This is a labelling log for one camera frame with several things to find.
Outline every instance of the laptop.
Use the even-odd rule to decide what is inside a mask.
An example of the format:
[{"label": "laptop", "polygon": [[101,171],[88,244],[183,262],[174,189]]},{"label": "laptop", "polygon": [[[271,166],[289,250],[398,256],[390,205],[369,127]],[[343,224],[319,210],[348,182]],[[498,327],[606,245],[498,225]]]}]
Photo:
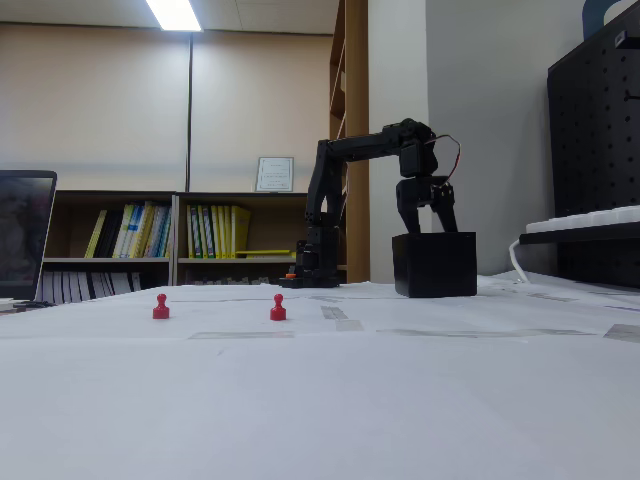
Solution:
[{"label": "laptop", "polygon": [[36,298],[57,175],[0,170],[0,301]]}]

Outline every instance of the table surface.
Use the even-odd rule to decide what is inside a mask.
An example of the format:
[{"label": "table surface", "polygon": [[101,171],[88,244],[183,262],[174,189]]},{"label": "table surface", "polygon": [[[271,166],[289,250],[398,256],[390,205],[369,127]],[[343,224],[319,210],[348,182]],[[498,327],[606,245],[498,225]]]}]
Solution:
[{"label": "table surface", "polygon": [[640,478],[640,294],[532,277],[432,300],[170,287],[2,317],[0,478]]}]

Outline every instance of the black box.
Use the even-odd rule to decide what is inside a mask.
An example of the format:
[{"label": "black box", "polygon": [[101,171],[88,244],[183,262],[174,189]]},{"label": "black box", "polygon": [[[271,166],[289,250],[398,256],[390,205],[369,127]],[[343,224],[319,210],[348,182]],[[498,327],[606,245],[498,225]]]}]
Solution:
[{"label": "black box", "polygon": [[405,233],[393,237],[396,292],[410,298],[478,293],[475,232]]}]

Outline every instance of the framed certificate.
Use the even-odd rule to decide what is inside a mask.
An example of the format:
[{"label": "framed certificate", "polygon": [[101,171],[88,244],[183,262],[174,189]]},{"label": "framed certificate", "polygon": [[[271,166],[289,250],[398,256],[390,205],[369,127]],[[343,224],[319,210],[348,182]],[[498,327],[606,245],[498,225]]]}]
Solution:
[{"label": "framed certificate", "polygon": [[256,192],[292,192],[293,157],[260,157]]}]

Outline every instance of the pegboard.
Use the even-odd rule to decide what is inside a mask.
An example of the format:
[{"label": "pegboard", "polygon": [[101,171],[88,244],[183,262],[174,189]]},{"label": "pegboard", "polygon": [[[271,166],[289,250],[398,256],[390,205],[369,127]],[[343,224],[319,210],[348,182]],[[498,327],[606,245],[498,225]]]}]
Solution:
[{"label": "pegboard", "polygon": [[[547,80],[557,217],[640,204],[640,50],[617,50],[623,30],[640,37],[634,4],[549,69]],[[558,248],[575,280],[640,287],[640,240]]]}]

